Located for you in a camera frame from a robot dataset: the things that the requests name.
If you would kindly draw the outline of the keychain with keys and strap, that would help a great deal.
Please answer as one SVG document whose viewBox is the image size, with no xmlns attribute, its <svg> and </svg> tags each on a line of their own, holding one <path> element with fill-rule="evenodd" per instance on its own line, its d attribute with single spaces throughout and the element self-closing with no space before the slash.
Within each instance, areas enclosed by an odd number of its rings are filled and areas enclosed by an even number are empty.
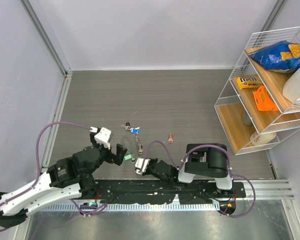
<svg viewBox="0 0 300 240">
<path fill-rule="evenodd" d="M 125 129 L 126 134 L 121 138 L 120 144 L 128 149 L 127 156 L 124 157 L 124 160 L 130 160 L 134 163 L 144 152 L 139 138 L 140 127 L 131 127 L 129 122 L 121 126 Z"/>
</svg>

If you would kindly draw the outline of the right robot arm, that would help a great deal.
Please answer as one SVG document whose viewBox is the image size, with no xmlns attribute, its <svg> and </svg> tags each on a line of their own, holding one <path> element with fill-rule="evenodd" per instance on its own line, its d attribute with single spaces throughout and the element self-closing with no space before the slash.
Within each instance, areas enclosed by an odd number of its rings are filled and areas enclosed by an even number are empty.
<svg viewBox="0 0 300 240">
<path fill-rule="evenodd" d="M 182 186 L 193 183 L 195 176 L 213 178 L 216 185 L 213 193 L 226 198 L 231 197 L 235 189 L 228 150 L 221 143 L 188 144 L 180 165 L 170 165 L 156 158 L 138 158 L 135 172 Z"/>
</svg>

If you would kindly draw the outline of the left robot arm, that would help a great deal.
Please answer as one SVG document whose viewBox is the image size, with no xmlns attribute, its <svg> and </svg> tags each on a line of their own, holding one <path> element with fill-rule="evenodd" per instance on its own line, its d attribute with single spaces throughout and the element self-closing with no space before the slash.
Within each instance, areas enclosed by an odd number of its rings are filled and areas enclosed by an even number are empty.
<svg viewBox="0 0 300 240">
<path fill-rule="evenodd" d="M 91 141 L 92 145 L 59 159 L 37 179 L 13 191 L 0 192 L 0 227 L 8 229 L 23 223 L 30 215 L 58 202 L 72 199 L 91 199 L 97 195 L 98 185 L 93 172 L 102 163 L 121 165 L 127 149 L 111 147 Z"/>
</svg>

